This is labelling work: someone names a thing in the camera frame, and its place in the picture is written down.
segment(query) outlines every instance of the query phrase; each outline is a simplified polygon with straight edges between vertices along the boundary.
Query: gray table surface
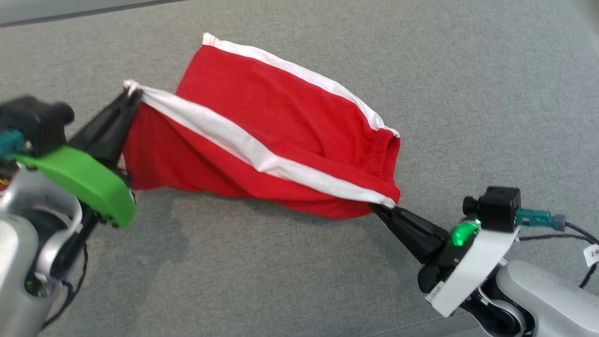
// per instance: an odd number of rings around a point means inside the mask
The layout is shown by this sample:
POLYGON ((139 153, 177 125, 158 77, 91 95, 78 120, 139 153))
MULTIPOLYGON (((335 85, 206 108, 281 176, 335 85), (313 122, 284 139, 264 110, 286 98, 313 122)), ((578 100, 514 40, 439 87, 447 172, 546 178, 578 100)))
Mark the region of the gray table surface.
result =
MULTIPOLYGON (((69 102, 71 135, 122 80, 174 91, 205 31, 333 78, 376 110, 402 137, 403 207, 449 227, 463 196, 511 185, 525 206, 599 231, 599 57, 553 1, 197 0, 1 28, 0 100, 69 102)), ((419 265, 374 216, 328 221, 171 189, 138 201, 127 230, 97 229, 82 292, 42 336, 432 337, 475 325, 430 308, 419 265)), ((574 283, 583 247, 521 243, 508 258, 574 283)))

